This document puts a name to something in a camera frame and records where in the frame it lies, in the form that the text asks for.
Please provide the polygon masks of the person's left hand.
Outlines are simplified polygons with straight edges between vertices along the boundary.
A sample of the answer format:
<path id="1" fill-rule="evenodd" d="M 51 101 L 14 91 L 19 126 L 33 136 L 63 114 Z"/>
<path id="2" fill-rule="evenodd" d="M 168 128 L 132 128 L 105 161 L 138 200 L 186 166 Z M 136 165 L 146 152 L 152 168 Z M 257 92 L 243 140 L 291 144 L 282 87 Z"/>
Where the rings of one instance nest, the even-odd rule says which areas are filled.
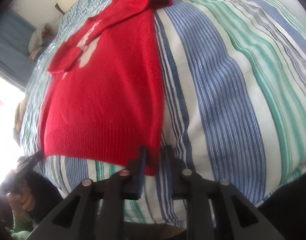
<path id="1" fill-rule="evenodd" d="M 30 222 L 31 218 L 29 217 L 28 212 L 33 211 L 35 207 L 35 199 L 24 179 L 19 182 L 19 188 L 19 193 L 7 194 L 7 201 L 17 219 L 22 222 Z"/>

